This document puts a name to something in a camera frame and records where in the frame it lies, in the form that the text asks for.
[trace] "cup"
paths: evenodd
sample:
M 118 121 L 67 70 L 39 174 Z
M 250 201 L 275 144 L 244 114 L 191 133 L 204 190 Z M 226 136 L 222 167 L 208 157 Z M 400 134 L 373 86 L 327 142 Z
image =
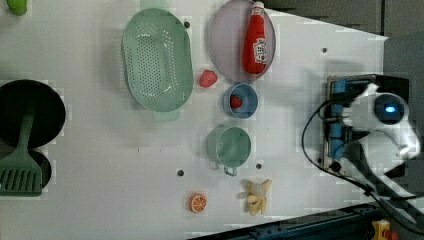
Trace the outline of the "cup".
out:
M 231 108 L 231 96 L 235 96 L 241 100 L 242 104 L 239 108 Z M 225 112 L 230 116 L 239 119 L 250 118 L 258 108 L 258 96 L 255 89 L 250 85 L 241 83 L 237 84 L 225 91 L 222 104 Z
M 238 127 L 217 127 L 207 138 L 209 157 L 224 165 L 225 174 L 232 177 L 249 158 L 251 145 L 249 134 Z

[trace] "blue light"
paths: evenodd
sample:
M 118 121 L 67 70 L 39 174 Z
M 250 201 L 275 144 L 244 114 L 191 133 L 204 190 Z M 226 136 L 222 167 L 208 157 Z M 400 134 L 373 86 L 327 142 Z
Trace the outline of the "blue light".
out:
M 396 111 L 395 107 L 386 107 L 386 112 L 388 112 L 388 113 L 393 113 L 395 111 Z

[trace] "white table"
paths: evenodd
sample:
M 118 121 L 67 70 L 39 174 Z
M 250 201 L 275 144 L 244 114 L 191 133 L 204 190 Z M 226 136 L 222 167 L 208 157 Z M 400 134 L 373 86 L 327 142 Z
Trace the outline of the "white table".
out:
M 205 69 L 216 71 L 204 38 L 223 2 L 169 3 L 191 22 L 196 80 Z M 138 0 L 29 3 L 27 15 L 17 18 L 0 1 L 0 79 L 48 80 L 68 116 L 62 136 L 42 148 L 55 167 L 48 192 L 36 200 L 0 200 L 2 240 L 184 239 L 369 200 L 307 163 L 299 143 L 327 76 L 381 73 L 385 38 L 267 10 L 277 56 L 253 84 L 260 97 L 254 117 L 238 121 L 223 112 L 221 94 L 230 84 L 219 75 L 211 89 L 195 84 L 179 120 L 158 123 L 125 84 L 121 38 L 140 10 Z M 252 137 L 253 152 L 237 177 L 206 156 L 205 138 L 219 124 L 241 126 Z M 318 121 L 308 142 L 318 156 Z M 273 183 L 266 215 L 252 217 L 245 182 L 267 178 Z M 193 191 L 208 195 L 200 215 L 185 209 Z

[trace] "spatula handle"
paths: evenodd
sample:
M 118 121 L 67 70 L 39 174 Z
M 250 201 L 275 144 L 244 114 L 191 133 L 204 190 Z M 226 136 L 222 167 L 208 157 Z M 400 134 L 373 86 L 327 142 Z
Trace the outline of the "spatula handle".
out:
M 27 151 L 29 137 L 31 136 L 32 124 L 34 122 L 34 104 L 30 104 L 28 111 L 22 119 L 21 131 L 19 133 L 18 149 Z

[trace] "ketchup label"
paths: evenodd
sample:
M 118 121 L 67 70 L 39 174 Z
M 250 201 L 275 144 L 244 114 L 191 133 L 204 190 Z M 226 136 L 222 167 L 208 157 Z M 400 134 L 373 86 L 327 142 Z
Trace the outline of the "ketchup label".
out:
M 256 43 L 253 44 L 253 52 L 256 63 L 266 64 L 266 45 L 264 38 L 256 39 Z
M 260 7 L 252 8 L 252 15 L 259 15 L 262 18 L 264 17 L 264 9 Z

